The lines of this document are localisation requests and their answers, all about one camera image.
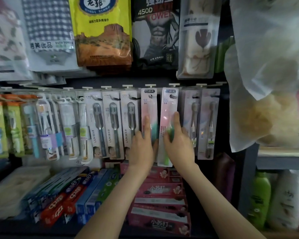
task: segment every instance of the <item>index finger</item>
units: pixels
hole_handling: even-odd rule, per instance
[[[144,139],[151,140],[150,117],[146,116],[144,121]]]
[[[179,113],[178,112],[174,113],[174,130],[175,130],[175,134],[181,134],[182,133],[182,128],[180,126]]]

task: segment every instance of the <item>hand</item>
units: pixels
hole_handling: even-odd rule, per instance
[[[132,139],[132,146],[129,153],[129,167],[135,173],[144,175],[144,179],[150,172],[158,150],[158,140],[152,147],[150,118],[145,117],[144,138],[142,133],[137,131]]]
[[[170,49],[171,47],[173,47],[172,43],[163,45],[163,49]]]
[[[180,127],[179,113],[174,113],[174,139],[170,141],[167,132],[164,134],[165,151],[176,170],[184,177],[184,173],[190,172],[195,164],[193,143],[185,128]]]

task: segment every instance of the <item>brown leaf design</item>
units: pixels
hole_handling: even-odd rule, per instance
[[[195,36],[196,42],[202,48],[205,48],[209,44],[210,38],[211,38],[211,33],[207,32],[207,29],[200,29],[199,31],[196,32],[196,36]]]

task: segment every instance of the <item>bottle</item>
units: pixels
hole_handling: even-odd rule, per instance
[[[266,173],[256,172],[253,181],[253,193],[251,196],[251,209],[248,220],[258,230],[263,229],[269,209],[271,185]]]
[[[299,170],[283,170],[271,201],[268,224],[277,231],[299,227]]]

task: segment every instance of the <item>yellow package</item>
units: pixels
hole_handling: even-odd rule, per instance
[[[78,65],[131,65],[130,0],[69,3]]]

